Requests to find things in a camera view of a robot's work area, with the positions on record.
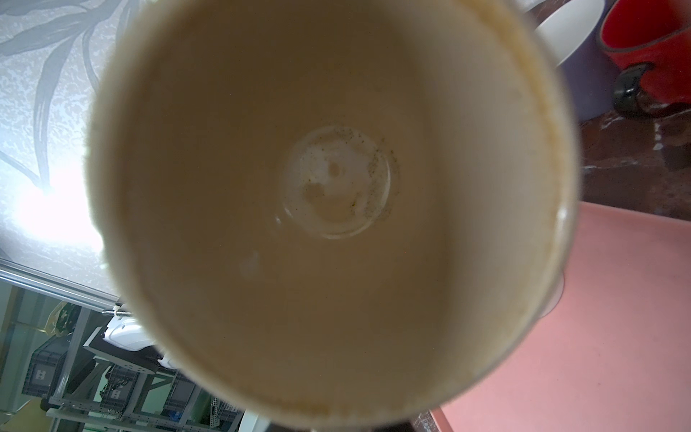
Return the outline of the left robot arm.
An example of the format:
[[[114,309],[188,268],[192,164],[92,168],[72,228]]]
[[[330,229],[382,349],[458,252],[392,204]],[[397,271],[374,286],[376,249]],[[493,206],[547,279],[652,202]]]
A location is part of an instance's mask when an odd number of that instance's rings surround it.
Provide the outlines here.
[[[108,344],[156,363],[169,370],[177,370],[178,365],[169,354],[155,346],[155,342],[144,327],[131,314],[115,314],[107,323],[103,339]]]

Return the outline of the red mug black handle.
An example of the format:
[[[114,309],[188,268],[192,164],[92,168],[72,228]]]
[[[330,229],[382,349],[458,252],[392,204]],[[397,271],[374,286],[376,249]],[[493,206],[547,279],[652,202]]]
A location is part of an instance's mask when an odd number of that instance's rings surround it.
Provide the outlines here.
[[[620,69],[613,90],[617,113],[656,118],[690,107],[689,1],[616,1],[597,42]]]

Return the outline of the lavender ceramic mug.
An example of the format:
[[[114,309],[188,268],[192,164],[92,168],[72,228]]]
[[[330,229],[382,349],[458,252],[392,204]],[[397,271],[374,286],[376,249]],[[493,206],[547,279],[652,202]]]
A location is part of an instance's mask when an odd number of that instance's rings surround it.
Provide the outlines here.
[[[597,44],[605,14],[604,0],[574,0],[536,28],[567,81],[579,122],[613,109],[613,88],[619,69]]]

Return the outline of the cream speckled squat mug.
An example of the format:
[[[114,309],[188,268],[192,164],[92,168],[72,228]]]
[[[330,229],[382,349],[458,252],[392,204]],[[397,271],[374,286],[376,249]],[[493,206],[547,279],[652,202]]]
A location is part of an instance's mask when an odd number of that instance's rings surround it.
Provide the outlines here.
[[[539,319],[579,202],[510,1],[158,1],[93,105],[114,286],[208,392],[290,428],[450,401]]]

